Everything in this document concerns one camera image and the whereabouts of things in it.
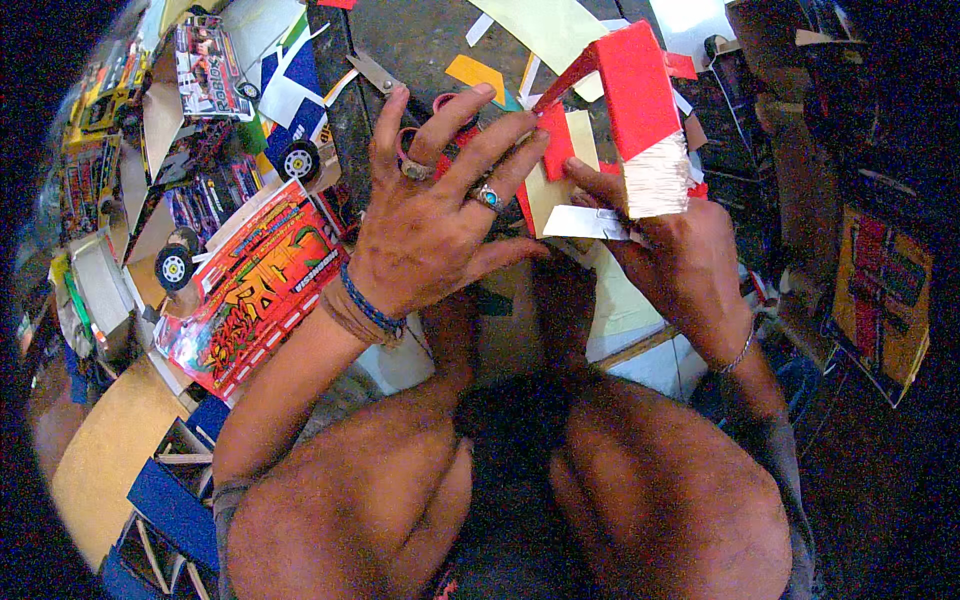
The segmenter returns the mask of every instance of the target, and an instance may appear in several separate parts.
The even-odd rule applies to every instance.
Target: black wheel
[[[278,167],[277,172],[282,180],[298,178],[307,183],[320,174],[320,152],[313,142],[298,139],[280,155]]]
[[[237,93],[251,102],[256,102],[260,99],[260,88],[250,82],[238,82],[234,87]]]
[[[187,226],[174,229],[174,232],[167,237],[167,244],[186,246],[191,256],[200,253],[200,237],[196,231]]]
[[[167,292],[178,292],[190,282],[194,272],[193,256],[186,246],[167,244],[156,255],[154,273]]]
[[[707,58],[713,60],[713,57],[717,56],[717,46],[720,44],[725,44],[729,40],[723,36],[710,36],[704,40],[704,51],[707,53]]]

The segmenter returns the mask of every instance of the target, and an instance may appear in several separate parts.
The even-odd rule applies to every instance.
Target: bracelet
[[[754,319],[751,318],[751,319],[750,319],[750,335],[747,336],[747,343],[743,345],[743,349],[740,350],[740,354],[739,354],[736,358],[733,359],[733,362],[731,362],[729,365],[727,365],[726,367],[724,367],[723,369],[721,369],[721,370],[718,371],[717,373],[719,373],[719,374],[721,374],[721,375],[726,375],[727,373],[729,373],[729,372],[733,371],[734,369],[736,369],[736,366],[739,365],[740,362],[747,356],[747,350],[750,349],[750,343],[754,340],[754,336],[756,335],[756,327],[755,327],[755,325],[756,325],[756,323],[755,323]]]
[[[344,287],[347,289],[347,294],[350,296],[350,299],[353,300],[353,303],[357,305],[357,308],[359,308],[368,319],[387,333],[395,335],[398,340],[403,337],[403,327],[407,324],[407,320],[391,319],[367,302],[363,294],[353,285],[353,280],[350,279],[350,273],[347,271],[346,260],[340,264],[340,279],[344,282]]]

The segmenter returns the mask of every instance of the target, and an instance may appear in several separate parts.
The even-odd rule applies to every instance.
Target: fingernail
[[[404,87],[398,87],[391,94],[390,98],[387,98],[388,104],[393,104],[400,102],[401,100],[406,99],[407,95],[410,93],[410,90],[405,85]]]

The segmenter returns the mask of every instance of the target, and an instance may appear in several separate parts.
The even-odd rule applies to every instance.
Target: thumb
[[[517,264],[528,256],[547,257],[549,255],[550,250],[546,246],[526,237],[484,244],[467,264],[461,285],[468,285],[497,269]]]
[[[609,173],[594,171],[592,167],[576,156],[564,162],[564,170],[578,187],[593,196],[604,208],[622,210],[627,197],[627,188],[623,178]]]

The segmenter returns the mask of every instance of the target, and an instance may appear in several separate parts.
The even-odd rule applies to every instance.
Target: table surface
[[[660,37],[649,0],[585,0],[582,4],[599,19],[626,17],[636,21],[647,18],[654,24],[655,33]],[[367,52],[387,71],[405,82],[412,96],[427,107],[438,94],[462,86],[444,72],[458,54],[500,71],[508,92],[516,96],[530,51],[497,23],[493,23],[479,42],[470,48],[465,35],[480,14],[466,0],[358,2],[349,12],[310,4],[307,16],[311,28],[316,29],[329,22],[333,31],[333,39],[329,43],[317,44],[314,48],[321,87],[332,87],[350,69],[351,65],[344,55],[356,48]],[[542,93],[556,78],[557,74],[542,64],[532,93]],[[358,77],[345,88],[329,112],[329,122],[345,181],[351,190],[354,212],[366,207],[366,199],[370,195],[367,144],[372,123],[382,104],[382,95],[362,77]],[[601,160],[614,162],[616,149],[611,138],[605,99],[588,104],[571,91],[564,96],[564,104],[567,109],[589,110],[597,154]],[[481,124],[489,123],[503,114],[504,111],[493,104],[487,105],[480,113]]]

